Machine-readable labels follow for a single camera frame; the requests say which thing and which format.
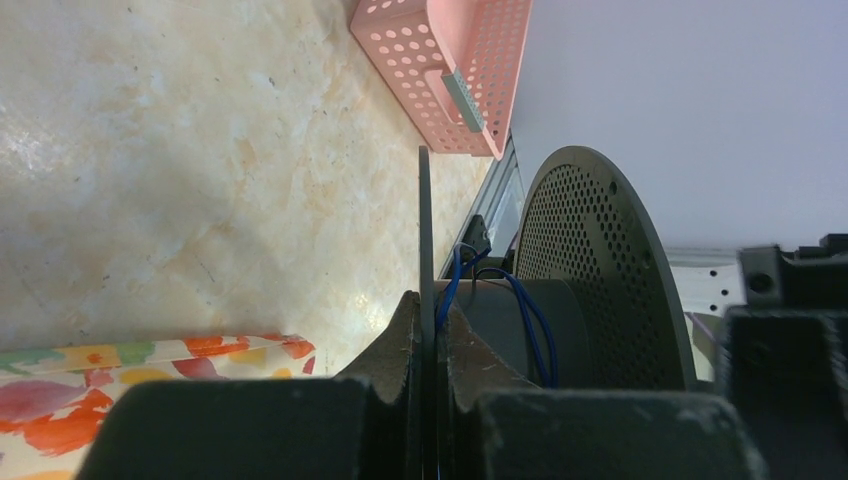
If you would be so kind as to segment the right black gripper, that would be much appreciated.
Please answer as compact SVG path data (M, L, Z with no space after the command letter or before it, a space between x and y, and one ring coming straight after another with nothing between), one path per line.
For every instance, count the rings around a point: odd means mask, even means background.
M847 236L739 251L745 302L725 311L716 391L773 479L847 476Z

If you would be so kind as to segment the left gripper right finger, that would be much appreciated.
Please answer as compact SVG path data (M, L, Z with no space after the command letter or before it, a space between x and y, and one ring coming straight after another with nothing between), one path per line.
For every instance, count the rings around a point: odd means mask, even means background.
M485 401L537 385L509 366L452 306L436 334L437 452L441 479L488 479L489 450L501 445Z

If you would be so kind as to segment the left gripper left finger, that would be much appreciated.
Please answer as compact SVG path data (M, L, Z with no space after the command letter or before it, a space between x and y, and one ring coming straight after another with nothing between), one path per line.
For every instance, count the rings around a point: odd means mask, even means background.
M360 421L360 479L422 476L421 365L421 298L406 291L385 330L337 375L370 387Z

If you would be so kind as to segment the dark grey cable spool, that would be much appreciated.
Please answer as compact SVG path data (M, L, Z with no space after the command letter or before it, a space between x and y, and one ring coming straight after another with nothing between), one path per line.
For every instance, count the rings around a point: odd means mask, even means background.
M513 272L449 274L439 301L528 381L548 388L687 391L697 384L683 308L646 208L611 160L554 151L537 172Z

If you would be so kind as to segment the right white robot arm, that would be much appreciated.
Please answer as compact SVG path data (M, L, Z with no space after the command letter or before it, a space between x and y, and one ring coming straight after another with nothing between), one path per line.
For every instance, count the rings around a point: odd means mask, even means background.
M845 478L846 235L678 252L671 270L697 376L736 410L770 477Z

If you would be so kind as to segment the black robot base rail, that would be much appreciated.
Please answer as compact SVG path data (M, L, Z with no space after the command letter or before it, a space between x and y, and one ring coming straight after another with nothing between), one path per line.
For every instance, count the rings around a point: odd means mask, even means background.
M463 265L461 279L498 279L503 275L495 269L513 272L515 249L509 247L497 253L489 236L489 229L481 214L473 214L459 240L466 244L461 248L460 261Z

